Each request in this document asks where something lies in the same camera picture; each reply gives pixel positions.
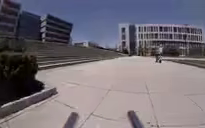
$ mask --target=glass building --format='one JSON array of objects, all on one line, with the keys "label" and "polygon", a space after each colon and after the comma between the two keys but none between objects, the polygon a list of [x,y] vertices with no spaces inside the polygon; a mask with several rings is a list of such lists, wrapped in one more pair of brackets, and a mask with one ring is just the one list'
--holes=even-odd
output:
[{"label": "glass building", "polygon": [[0,34],[15,36],[21,5],[10,0],[0,0]]},{"label": "glass building", "polygon": [[119,35],[120,50],[137,55],[152,55],[159,46],[181,56],[201,55],[205,48],[203,29],[192,25],[120,24]]},{"label": "glass building", "polygon": [[19,17],[17,36],[24,39],[40,40],[41,17],[22,11]]},{"label": "glass building", "polygon": [[68,44],[73,24],[50,14],[41,18],[41,38],[43,42]]}]

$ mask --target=staircase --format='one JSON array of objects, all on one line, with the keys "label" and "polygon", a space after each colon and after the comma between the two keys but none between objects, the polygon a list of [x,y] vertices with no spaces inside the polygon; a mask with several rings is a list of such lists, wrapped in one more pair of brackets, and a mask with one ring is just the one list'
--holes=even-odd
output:
[{"label": "staircase", "polygon": [[27,43],[27,52],[37,56],[40,70],[125,56],[104,49],[40,42]]}]

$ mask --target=person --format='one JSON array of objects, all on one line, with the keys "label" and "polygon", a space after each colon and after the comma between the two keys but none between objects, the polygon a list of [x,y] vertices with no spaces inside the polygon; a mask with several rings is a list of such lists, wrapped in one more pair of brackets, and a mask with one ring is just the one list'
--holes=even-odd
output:
[{"label": "person", "polygon": [[160,45],[159,47],[157,47],[156,49],[156,62],[161,63],[162,62],[162,53],[163,53],[163,47],[162,45]]}]

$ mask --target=green bush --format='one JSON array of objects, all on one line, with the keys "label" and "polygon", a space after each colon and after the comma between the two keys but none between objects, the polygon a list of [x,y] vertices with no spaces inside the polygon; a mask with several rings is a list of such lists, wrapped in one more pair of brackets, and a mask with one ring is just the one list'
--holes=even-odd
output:
[{"label": "green bush", "polygon": [[25,51],[25,41],[23,39],[16,39],[11,37],[0,36],[0,52],[2,51]]},{"label": "green bush", "polygon": [[31,95],[43,89],[35,79],[36,57],[21,54],[0,54],[0,105]]}]

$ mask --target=building facade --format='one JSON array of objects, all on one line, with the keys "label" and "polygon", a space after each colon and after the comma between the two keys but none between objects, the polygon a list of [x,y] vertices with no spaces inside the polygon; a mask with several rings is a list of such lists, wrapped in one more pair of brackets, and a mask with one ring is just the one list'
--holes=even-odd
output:
[{"label": "building facade", "polygon": [[202,55],[204,31],[191,25],[120,24],[120,50],[129,54],[152,55],[159,46],[164,53],[176,50],[179,55]]},{"label": "building facade", "polygon": [[21,5],[10,0],[0,0],[0,34],[15,36]]},{"label": "building facade", "polygon": [[41,18],[42,41],[68,44],[72,27],[73,24],[48,14]]},{"label": "building facade", "polygon": [[41,17],[22,11],[19,17],[17,36],[24,39],[40,40]]}]

